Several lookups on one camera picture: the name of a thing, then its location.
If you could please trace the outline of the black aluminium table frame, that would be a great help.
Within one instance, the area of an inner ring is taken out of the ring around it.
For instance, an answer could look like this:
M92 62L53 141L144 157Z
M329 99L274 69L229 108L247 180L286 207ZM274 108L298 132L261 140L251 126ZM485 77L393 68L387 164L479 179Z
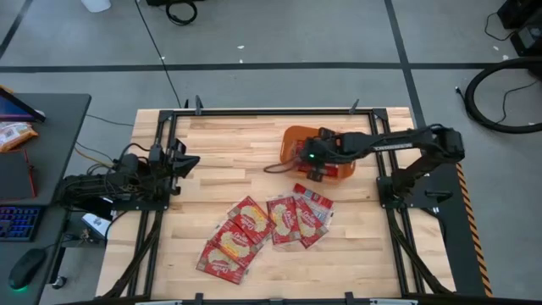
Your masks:
M399 151L394 157L370 155L357 161L354 174L340 182L263 172L279 162L283 134L292 125L368 133L384 127L380 116L364 109L350 114L343 108L206 109L199 116L182 114L175 134L188 153L201 160L180 182L182 191L163 216L152 297L188 302L201 293L207 301L269 305L343 300L347 293L356 298L398 297L399 278L376 179L381 172L413 163L418 150ZM239 285L196 269L207 239L231 205L244 197L264 205L295 184L335 204L329 233L321 241L311 248L267 242Z

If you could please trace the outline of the tablet with dark frame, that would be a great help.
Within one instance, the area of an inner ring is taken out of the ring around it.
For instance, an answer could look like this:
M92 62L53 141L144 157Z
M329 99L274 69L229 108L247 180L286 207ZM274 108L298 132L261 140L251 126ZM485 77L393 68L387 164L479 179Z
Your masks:
M0 87L0 122L44 122L46 117Z

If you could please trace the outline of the black notebook with red edge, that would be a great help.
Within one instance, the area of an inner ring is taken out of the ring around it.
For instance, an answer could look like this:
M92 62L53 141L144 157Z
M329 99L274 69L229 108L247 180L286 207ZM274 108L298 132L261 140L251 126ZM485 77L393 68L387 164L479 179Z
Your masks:
M0 152L0 202L36 196L26 150Z

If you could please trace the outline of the dark grey desk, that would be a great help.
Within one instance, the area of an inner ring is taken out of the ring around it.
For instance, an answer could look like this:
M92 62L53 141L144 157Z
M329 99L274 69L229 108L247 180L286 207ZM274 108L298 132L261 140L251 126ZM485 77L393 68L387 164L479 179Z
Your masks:
M50 279L68 212L53 201L57 184L63 179L91 101L88 94L18 93L17 98L46 115L34 125L39 136L27 142L36 196L0 201L0 206L40 206L43 208L37 233L32 241L0 241L0 305L38 305ZM45 247L47 256L26 288L8 286L8 275L15 263L30 249Z

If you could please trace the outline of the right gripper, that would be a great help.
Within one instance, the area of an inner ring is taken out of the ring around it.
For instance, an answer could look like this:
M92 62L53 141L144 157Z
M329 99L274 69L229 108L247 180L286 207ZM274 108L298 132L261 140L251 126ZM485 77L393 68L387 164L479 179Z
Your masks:
M331 139L336 135L333 130L320 127L318 137L308 137L304 146L299 152L299 159L307 164L320 166L325 164L348 164L351 157L337 152L335 140ZM307 178L312 181L321 182L327 174L325 168L310 168L307 171Z

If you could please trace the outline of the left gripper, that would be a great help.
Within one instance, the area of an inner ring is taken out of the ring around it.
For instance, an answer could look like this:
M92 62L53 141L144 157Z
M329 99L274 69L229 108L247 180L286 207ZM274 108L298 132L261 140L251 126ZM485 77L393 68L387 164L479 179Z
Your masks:
M174 140L171 150L171 158L176 162L175 175L184 179L196 167L200 157L187 155L186 145L179 139ZM155 186L175 186L176 179L172 174L168 148L163 148L161 144L153 144L150 147L148 163Z

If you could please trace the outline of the black computer mouse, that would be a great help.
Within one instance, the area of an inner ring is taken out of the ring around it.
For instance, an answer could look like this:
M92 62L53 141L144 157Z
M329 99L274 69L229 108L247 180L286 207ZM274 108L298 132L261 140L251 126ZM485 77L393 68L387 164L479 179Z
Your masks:
M27 287L47 257L42 248L32 248L13 266L8 276L8 286L14 290Z

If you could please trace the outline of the small white box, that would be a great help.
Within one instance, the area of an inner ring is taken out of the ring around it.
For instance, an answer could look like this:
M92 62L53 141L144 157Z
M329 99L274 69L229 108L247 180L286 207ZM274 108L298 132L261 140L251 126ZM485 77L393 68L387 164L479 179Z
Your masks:
M108 237L109 226L111 221L107 219L100 218L92 213L85 213L81 220L91 228L91 230L97 233L104 240Z

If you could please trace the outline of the black panel with hazard stripe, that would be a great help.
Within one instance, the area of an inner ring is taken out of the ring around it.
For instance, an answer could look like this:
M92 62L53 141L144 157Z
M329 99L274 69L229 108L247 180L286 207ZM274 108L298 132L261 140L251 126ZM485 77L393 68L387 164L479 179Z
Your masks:
M451 198L439 210L412 210L418 254L441 285L457 294L491 297L493 291L462 166L445 164L430 174L437 191Z

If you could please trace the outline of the black equipment box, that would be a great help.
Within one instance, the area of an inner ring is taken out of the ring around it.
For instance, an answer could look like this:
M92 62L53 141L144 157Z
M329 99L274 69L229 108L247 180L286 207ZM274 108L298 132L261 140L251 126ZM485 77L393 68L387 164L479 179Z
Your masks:
M542 0L505 0L497 15L518 56L542 56Z

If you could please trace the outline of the red popcorn bag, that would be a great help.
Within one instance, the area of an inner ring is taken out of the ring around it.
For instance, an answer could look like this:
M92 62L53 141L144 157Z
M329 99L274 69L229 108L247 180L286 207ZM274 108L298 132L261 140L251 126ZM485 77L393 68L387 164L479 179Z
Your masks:
M210 242L244 269L262 248L262 243L253 242L232 220L225 220L213 232Z
M294 197L276 197L266 201L268 216L275 223L272 231L274 245L299 241L301 230L297 220Z
M296 154L296 156L300 155L301 150L304 148L304 144L305 144L304 140L296 141L295 149L294 149L294 153ZM312 166L311 164L304 163L302 161L299 161L297 163L297 171L299 172L308 173L309 171L313 169L315 169L315 167ZM332 177L332 178L337 178L339 174L338 166L333 165L333 164L325 164L318 171L323 176Z
M296 214L301 232L301 244L306 248L322 239L329 231L301 197L294 197Z
M293 193L298 197L301 197L307 203L312 212L324 225L328 226L331 223L335 210L334 202L332 200L307 189L299 183L294 185Z
M276 226L251 197L245 197L234 204L227 215L255 244L265 242Z
M222 280L227 280L236 285L239 285L243 281L246 274L244 267L224 254L210 241L205 244L199 256L196 263L196 270Z

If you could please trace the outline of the orange snack bag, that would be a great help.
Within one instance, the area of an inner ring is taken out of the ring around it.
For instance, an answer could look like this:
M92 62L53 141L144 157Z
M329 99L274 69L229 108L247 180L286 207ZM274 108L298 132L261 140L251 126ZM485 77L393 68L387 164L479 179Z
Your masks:
M8 152L39 134L27 122L0 122L0 153Z

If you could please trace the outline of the black backlit keyboard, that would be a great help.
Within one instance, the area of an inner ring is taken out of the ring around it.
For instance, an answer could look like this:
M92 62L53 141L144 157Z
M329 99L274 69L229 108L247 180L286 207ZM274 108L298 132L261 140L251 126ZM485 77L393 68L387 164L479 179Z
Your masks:
M0 242L33 241L45 208L0 205Z

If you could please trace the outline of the orange plastic basket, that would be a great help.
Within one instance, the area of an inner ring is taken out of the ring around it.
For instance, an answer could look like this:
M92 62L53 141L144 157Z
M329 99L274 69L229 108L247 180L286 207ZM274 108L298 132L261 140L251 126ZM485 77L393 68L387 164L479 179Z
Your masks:
M284 135L283 140L281 143L281 150L279 154L279 160L281 163L286 163L287 161L293 160L296 154L294 153L295 144L296 141L300 140L306 140L308 137L318 137L318 129L319 128L312 128L312 127L306 127L306 126L299 126L299 125L293 125L289 127ZM307 177L307 173L299 172L297 171L297 163L301 161L300 159L297 159L295 161L295 167L293 171L297 175L305 175ZM338 166L338 177L332 178L324 176L322 181L325 182L339 182L341 180L344 180L350 176L352 176L355 172L356 168L356 162L352 161L349 164L333 164Z

